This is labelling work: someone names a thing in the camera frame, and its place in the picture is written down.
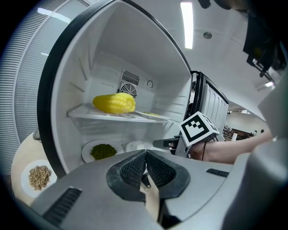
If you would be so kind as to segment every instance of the cable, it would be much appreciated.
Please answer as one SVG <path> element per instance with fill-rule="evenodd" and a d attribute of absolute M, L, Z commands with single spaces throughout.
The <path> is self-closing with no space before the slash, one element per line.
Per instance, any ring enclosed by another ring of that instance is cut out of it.
<path fill-rule="evenodd" d="M 203 161 L 203 158 L 204 158 L 204 152 L 205 152 L 205 148 L 206 148 L 206 143 L 207 143 L 207 141 L 205 141 L 205 144 L 204 144 L 204 149 L 203 149 L 203 154 L 202 154 L 202 161 Z"/>

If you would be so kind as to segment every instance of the plate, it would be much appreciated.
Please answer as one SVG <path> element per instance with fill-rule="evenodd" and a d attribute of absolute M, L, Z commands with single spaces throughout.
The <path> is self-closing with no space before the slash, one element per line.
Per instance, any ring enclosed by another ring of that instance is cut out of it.
<path fill-rule="evenodd" d="M 91 155 L 91 150 L 92 150 L 92 148 L 94 146 L 100 145 L 100 144 L 109 144 L 109 145 L 111 145 L 114 149 L 116 149 L 116 151 L 117 151 L 116 154 L 124 153 L 124 150 L 123 150 L 123 148 L 121 146 L 121 143 L 117 142 L 117 141 L 97 140 L 97 141 L 89 142 L 86 145 L 84 145 L 84 147 L 82 149 L 82 159 L 86 163 L 90 163 L 92 161 L 95 161 L 95 159 Z"/>
<path fill-rule="evenodd" d="M 133 141 L 133 142 L 129 142 L 126 145 L 126 152 L 131 152 L 131 151 L 141 150 L 141 149 L 158 150 L 161 152 L 170 153 L 169 150 L 158 149 L 158 148 L 154 147 L 152 143 L 144 142 L 144 141 Z"/>
<path fill-rule="evenodd" d="M 148 119 L 155 119 L 155 118 L 158 118 L 158 119 L 165 119 L 165 120 L 169 120 L 170 118 L 169 117 L 166 117 L 166 116 L 162 116 L 162 115 L 159 115 L 159 116 L 154 116 L 154 115 L 150 115 L 150 114 L 147 114 L 147 113 L 142 113 L 142 112 L 139 112 L 139 111 L 134 111 L 135 113 L 141 115 L 142 117 L 145 117 L 145 118 L 148 118 Z"/>
<path fill-rule="evenodd" d="M 30 175 L 29 171 L 35 168 L 37 165 L 39 166 L 45 165 L 51 170 L 51 176 L 49 178 L 49 182 L 47 183 L 47 186 L 45 188 L 42 188 L 42 190 L 34 190 L 34 188 L 30 185 L 30 182 L 29 182 L 29 175 Z M 39 196 L 40 193 L 42 193 L 44 190 L 46 190 L 49 186 L 54 184 L 56 181 L 57 181 L 57 176 L 54 173 L 49 161 L 47 160 L 36 160 L 36 161 L 31 162 L 24 168 L 22 175 L 21 175 L 21 186 L 24 192 L 33 198 L 36 198 L 37 196 Z"/>

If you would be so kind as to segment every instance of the corn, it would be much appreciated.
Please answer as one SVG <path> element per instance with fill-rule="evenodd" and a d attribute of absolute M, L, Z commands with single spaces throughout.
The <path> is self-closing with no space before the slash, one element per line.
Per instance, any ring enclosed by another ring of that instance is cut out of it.
<path fill-rule="evenodd" d="M 127 93 L 96 96 L 93 105 L 105 113 L 129 113 L 135 110 L 135 100 Z"/>

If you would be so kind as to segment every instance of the human arm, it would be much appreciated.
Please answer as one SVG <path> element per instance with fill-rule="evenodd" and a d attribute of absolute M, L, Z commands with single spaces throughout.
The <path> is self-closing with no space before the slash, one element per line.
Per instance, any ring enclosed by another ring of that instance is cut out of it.
<path fill-rule="evenodd" d="M 258 136 L 231 142 L 207 142 L 203 156 L 204 161 L 233 164 L 242 153 L 250 153 L 255 147 L 264 142 L 272 140 L 270 131 L 259 134 Z M 192 146 L 190 155 L 193 159 L 202 159 L 204 142 Z"/>

